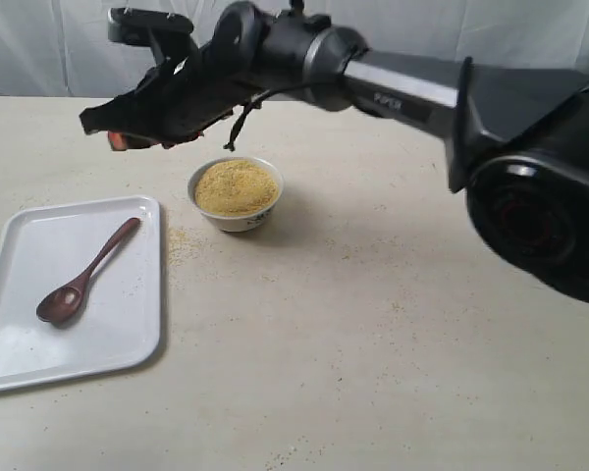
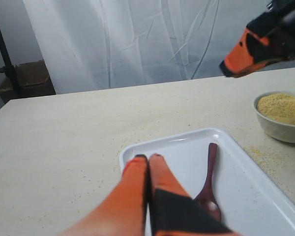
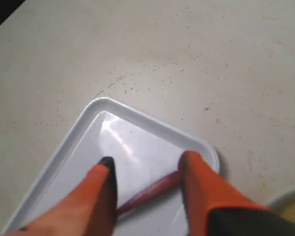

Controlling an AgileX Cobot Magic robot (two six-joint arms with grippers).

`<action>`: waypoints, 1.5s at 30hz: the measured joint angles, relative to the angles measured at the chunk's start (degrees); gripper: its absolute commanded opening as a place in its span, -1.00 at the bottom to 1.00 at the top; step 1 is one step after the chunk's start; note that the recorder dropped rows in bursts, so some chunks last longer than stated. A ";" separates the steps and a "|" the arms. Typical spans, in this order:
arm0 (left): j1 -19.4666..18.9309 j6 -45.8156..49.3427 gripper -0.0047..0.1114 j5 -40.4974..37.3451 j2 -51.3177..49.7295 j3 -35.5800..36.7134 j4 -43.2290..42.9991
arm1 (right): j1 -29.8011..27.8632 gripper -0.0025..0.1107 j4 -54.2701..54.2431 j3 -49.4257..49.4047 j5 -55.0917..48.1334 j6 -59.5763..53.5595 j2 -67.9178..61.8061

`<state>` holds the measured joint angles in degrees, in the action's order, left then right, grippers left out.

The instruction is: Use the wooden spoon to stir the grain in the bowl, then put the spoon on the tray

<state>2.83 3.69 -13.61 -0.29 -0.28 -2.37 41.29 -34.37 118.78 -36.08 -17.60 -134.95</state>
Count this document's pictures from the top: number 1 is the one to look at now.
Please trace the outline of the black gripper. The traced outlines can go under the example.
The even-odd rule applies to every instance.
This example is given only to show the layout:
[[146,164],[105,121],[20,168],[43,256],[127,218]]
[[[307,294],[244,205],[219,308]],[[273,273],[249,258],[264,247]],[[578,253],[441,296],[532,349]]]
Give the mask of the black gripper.
[[198,48],[186,41],[170,48],[155,41],[149,49],[155,66],[134,93],[79,114],[86,134],[107,131],[112,150],[170,149],[193,142],[255,96],[249,79],[254,42],[210,41]]

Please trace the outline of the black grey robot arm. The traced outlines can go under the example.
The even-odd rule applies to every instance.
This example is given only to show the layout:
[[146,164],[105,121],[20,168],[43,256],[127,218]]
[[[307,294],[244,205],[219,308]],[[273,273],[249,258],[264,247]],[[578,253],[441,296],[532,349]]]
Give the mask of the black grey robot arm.
[[113,8],[109,37],[155,64],[135,89],[81,112],[116,150],[172,147],[277,94],[326,111],[353,107],[439,137],[448,183],[501,258],[589,303],[589,76],[507,69],[371,49],[299,1],[272,15],[229,5],[212,38],[171,13]]

